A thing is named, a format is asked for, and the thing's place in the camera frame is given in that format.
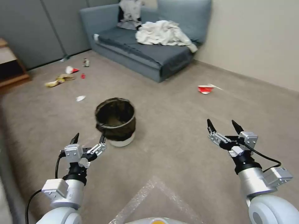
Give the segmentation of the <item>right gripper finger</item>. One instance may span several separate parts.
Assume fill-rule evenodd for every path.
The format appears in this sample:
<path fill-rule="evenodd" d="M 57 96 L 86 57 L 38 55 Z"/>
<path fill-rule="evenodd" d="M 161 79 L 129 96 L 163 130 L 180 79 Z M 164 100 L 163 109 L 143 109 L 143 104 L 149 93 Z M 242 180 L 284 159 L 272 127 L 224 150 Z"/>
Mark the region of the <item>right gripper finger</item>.
<path fill-rule="evenodd" d="M 238 135 L 240 135 L 240 133 L 243 132 L 244 129 L 237 122 L 235 122 L 234 120 L 231 120 L 231 121 L 232 121 L 232 124 L 233 124 L 233 127 L 234 127 L 235 131 L 237 132 Z"/>
<path fill-rule="evenodd" d="M 209 132 L 209 139 L 218 145 L 219 147 L 233 147 L 238 146 L 238 143 L 236 141 L 233 141 L 229 139 L 228 137 L 225 137 L 224 135 L 218 133 L 216 129 L 214 128 L 212 122 L 210 119 L 207 119 L 207 129 Z"/>

